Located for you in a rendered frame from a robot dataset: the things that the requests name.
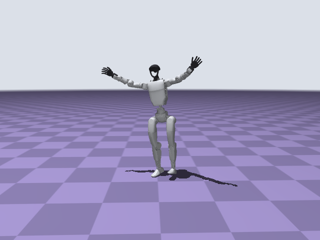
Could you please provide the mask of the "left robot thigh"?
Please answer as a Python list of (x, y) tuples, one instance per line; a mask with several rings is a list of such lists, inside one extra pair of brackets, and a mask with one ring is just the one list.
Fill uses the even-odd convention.
[(167, 140), (168, 140), (168, 148), (175, 146), (175, 123), (176, 118), (171, 115), (166, 116), (166, 133), (167, 133)]

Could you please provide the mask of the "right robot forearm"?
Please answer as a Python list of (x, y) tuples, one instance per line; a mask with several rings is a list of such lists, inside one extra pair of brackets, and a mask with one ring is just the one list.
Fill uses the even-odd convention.
[(122, 82), (123, 84), (127, 84), (128, 81), (130, 80), (130, 79), (125, 79), (125, 78), (121, 77), (120, 75), (118, 75), (118, 76), (113, 75), (113, 79), (115, 79), (119, 82)]

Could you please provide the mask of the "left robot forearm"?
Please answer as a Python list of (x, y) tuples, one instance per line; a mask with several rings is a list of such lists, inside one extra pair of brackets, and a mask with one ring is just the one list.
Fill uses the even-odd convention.
[(190, 75), (190, 73), (192, 72), (192, 69), (188, 69), (186, 72), (184, 72), (184, 73), (182, 73), (181, 75), (180, 75), (180, 78), (182, 79), (182, 80), (185, 80), (189, 75)]

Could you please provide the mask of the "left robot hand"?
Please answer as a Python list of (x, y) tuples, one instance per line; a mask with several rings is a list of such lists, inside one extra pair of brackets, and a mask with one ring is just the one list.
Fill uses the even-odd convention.
[[(197, 67), (202, 63), (201, 59), (199, 60), (200, 57), (198, 57), (198, 59), (197, 59), (197, 57), (198, 57), (198, 56), (196, 56), (196, 58), (195, 58), (194, 61), (193, 61), (193, 58), (194, 58), (194, 57), (192, 57), (192, 59), (191, 59), (191, 64), (190, 64), (190, 66), (188, 67), (188, 69), (190, 68), (190, 69), (192, 70), (192, 72), (194, 71), (194, 68), (197, 68)], [(196, 59), (197, 59), (197, 60), (196, 60)], [(198, 60), (199, 60), (199, 61), (198, 61)], [(198, 62), (197, 62), (197, 61), (198, 61)], [(201, 61), (201, 62), (200, 62), (200, 61)], [(199, 62), (200, 62), (200, 63), (199, 63)], [(198, 63), (199, 63), (199, 64), (198, 64)], [(187, 69), (187, 70), (188, 70), (188, 69)], [(191, 73), (192, 73), (192, 72), (191, 72)], [(191, 74), (191, 73), (190, 73), (190, 74)]]

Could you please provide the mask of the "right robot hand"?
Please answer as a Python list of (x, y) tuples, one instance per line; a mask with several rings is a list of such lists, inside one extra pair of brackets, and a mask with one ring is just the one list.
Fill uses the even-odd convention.
[(104, 70), (104, 71), (101, 71), (101, 72), (105, 72), (105, 73), (101, 73), (101, 74), (108, 75), (108, 76), (110, 76), (112, 78), (113, 78), (114, 75), (118, 76), (117, 74), (113, 73), (113, 71), (109, 67), (107, 67), (107, 68), (103, 67), (102, 70)]

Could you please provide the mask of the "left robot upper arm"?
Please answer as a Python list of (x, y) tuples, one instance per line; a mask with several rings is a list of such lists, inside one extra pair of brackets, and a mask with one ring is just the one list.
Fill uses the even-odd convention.
[(168, 78), (164, 81), (165, 86), (170, 87), (173, 84), (180, 83), (182, 79), (180, 78), (180, 74), (175, 78)]

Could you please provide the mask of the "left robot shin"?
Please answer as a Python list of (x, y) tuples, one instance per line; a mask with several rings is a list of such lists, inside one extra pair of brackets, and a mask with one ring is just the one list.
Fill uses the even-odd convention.
[(174, 148), (173, 146), (169, 147), (169, 159), (171, 161), (171, 168), (176, 169), (176, 157), (177, 157), (177, 144), (176, 142), (174, 143)]

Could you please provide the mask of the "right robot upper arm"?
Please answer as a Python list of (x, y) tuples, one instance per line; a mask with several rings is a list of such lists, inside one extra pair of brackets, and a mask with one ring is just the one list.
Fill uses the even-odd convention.
[(134, 83), (133, 80), (129, 80), (127, 83), (128, 87), (132, 87), (132, 88), (140, 88), (140, 89), (144, 89), (144, 90), (148, 90), (148, 83), (144, 82), (136, 82)]

